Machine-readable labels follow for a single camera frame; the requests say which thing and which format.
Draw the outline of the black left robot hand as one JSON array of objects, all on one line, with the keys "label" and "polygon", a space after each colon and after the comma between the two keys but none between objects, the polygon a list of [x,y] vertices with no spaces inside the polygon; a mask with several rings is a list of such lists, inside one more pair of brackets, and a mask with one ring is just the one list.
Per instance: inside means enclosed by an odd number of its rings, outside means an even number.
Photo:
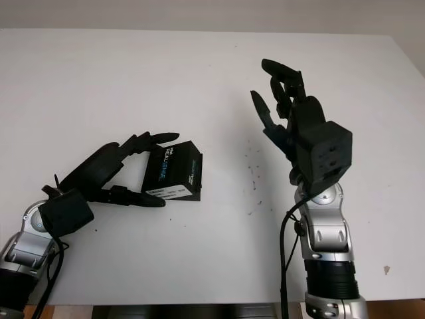
[{"label": "black left robot hand", "polygon": [[130,136],[123,144],[107,143],[70,172],[58,184],[58,188],[63,192],[75,189],[89,202],[164,207],[164,199],[146,192],[133,192],[120,185],[114,185],[110,189],[105,189],[104,186],[124,167],[127,157],[158,150],[160,144],[172,142],[178,137],[179,134],[175,132],[155,135],[145,132],[139,136]]}]

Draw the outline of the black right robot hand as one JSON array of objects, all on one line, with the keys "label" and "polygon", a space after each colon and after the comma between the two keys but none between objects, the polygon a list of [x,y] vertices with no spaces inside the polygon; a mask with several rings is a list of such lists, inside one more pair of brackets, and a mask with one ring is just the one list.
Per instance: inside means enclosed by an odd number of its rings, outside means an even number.
[{"label": "black right robot hand", "polygon": [[291,183],[311,183],[315,180],[311,168],[311,152],[308,150],[306,154],[301,154],[301,133],[325,123],[323,110],[316,98],[306,94],[300,71],[265,58],[261,66],[271,76],[270,87],[277,102],[276,112],[279,118],[288,121],[287,126],[275,124],[264,99],[252,90],[252,101],[264,125],[264,133],[291,162]]}]

